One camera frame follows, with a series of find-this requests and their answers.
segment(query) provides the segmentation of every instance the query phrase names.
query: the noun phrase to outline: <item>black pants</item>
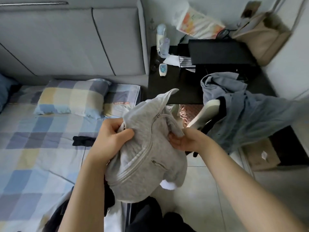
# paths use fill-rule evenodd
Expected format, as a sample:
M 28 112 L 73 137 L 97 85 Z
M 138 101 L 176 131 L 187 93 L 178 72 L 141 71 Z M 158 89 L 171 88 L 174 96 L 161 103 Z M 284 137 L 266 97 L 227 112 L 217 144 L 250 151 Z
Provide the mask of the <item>black pants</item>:
M 162 211 L 156 199 L 148 197 L 138 203 L 137 214 L 126 228 L 126 232 L 158 231 L 195 232 L 188 224 L 183 222 L 182 217 L 177 213 L 167 213 L 162 217 Z

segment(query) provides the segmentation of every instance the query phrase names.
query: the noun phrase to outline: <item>plaid bed sheet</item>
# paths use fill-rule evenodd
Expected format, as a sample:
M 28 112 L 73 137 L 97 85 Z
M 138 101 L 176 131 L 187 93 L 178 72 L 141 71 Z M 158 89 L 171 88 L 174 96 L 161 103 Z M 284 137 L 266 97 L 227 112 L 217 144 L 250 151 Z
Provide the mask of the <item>plaid bed sheet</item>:
M 0 115 L 1 232 L 43 229 L 71 191 L 88 153 L 85 147 L 72 146 L 72 137 L 96 137 L 102 121 L 108 118 L 34 115 L 43 89 L 23 86 Z M 136 85 L 110 86 L 106 95 L 109 117 L 135 106 L 139 89 Z

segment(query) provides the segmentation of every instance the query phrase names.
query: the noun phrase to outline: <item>headboard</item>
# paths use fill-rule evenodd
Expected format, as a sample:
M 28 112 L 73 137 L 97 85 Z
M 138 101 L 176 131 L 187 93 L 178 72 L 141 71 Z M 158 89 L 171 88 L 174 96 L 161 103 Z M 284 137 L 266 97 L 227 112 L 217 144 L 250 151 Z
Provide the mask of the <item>headboard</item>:
M 22 84 L 107 78 L 147 87 L 140 0 L 0 0 L 0 73 Z

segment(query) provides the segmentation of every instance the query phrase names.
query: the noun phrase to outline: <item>zipper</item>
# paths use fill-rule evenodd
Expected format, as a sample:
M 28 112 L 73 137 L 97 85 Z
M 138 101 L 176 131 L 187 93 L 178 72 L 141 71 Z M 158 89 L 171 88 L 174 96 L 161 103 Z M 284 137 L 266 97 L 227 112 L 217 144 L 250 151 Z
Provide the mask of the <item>zipper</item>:
M 151 150 L 151 148 L 152 148 L 152 126 L 153 126 L 154 122 L 155 122 L 159 117 L 167 117 L 167 116 L 169 116 L 169 115 L 168 115 L 168 114 L 158 114 L 158 115 L 155 117 L 155 119 L 154 119 L 154 121 L 153 121 L 153 123 L 152 123 L 152 125 L 151 125 L 151 139 L 150 139 L 149 145 L 145 148 L 145 150 L 143 151 L 143 153 L 142 153 L 141 156 L 139 157 L 139 158 L 141 158 L 141 161 L 139 161 L 139 162 L 138 162 L 137 164 L 135 164 L 135 165 L 130 166 L 130 167 L 129 167 L 128 169 L 126 169 L 123 173 L 121 173 L 121 174 L 119 175 L 120 179 L 118 179 L 118 180 L 116 180 L 116 181 L 114 181 L 114 182 L 112 182 L 112 183 L 109 183 L 110 186 L 117 185 L 119 182 L 122 182 L 122 181 L 126 180 L 126 179 L 127 179 L 130 175 L 132 175 L 132 174 L 139 168 L 139 166 L 144 162 L 144 160 L 145 160 L 144 156 L 147 155 L 147 154 L 149 153 L 149 151 Z
M 152 160 L 152 163 L 153 163 L 154 165 L 160 165 L 162 168 L 164 168 L 165 170 L 167 170 L 166 167 L 164 167 L 162 164 L 158 163 L 158 162 L 155 161 L 155 160 Z

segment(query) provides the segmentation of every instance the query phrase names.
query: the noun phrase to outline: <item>left hand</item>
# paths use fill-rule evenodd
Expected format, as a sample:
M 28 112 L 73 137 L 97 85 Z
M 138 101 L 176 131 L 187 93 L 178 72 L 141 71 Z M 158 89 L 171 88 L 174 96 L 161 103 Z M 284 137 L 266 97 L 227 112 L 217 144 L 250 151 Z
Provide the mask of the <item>left hand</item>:
M 122 123 L 122 118 L 103 121 L 98 137 L 88 156 L 92 156 L 96 161 L 102 161 L 104 164 L 107 164 L 117 154 L 123 144 L 134 136 L 133 129 L 125 129 L 120 133 L 116 133 Z

